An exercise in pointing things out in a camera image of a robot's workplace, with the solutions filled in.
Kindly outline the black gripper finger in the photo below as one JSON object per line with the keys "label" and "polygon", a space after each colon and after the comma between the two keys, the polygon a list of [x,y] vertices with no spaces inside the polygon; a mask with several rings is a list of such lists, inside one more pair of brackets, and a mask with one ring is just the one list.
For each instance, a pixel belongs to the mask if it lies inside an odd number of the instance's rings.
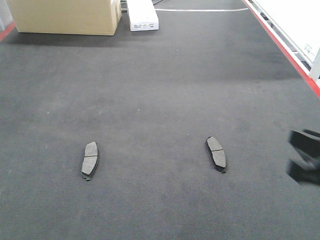
{"label": "black gripper finger", "polygon": [[320,159],[320,133],[310,130],[291,130],[288,142],[300,152],[312,159]]}
{"label": "black gripper finger", "polygon": [[320,168],[304,169],[290,159],[286,173],[298,184],[320,185]]}

